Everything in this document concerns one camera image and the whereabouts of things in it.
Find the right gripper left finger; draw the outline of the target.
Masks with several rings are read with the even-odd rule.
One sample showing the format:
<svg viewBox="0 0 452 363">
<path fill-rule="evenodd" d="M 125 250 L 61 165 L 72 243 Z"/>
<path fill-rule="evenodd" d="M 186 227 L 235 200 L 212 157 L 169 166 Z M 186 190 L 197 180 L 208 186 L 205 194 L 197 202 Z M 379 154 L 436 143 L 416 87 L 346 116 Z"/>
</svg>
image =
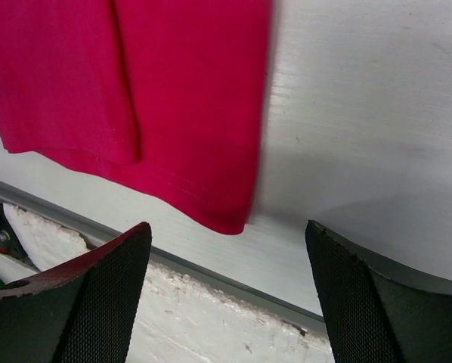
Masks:
<svg viewBox="0 0 452 363">
<path fill-rule="evenodd" d="M 152 232 L 142 222 L 0 289 L 0 362 L 124 362 Z"/>
</svg>

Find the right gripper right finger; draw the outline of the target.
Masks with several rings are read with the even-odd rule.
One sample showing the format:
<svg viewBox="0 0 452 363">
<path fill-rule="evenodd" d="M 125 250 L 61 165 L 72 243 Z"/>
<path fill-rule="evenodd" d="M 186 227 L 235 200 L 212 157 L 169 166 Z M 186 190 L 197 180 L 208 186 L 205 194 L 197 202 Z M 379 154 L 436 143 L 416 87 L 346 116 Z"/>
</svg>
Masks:
<svg viewBox="0 0 452 363">
<path fill-rule="evenodd" d="M 335 361 L 452 362 L 451 280 L 313 220 L 305 242 Z"/>
</svg>

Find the magenta t shirt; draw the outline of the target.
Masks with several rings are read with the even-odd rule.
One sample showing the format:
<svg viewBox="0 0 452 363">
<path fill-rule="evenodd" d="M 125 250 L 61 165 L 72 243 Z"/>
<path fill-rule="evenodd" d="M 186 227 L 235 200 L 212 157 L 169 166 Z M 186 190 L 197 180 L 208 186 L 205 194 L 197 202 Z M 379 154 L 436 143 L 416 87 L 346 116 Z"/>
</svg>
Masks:
<svg viewBox="0 0 452 363">
<path fill-rule="evenodd" d="M 0 138 L 243 231 L 271 1 L 0 1 Z"/>
</svg>

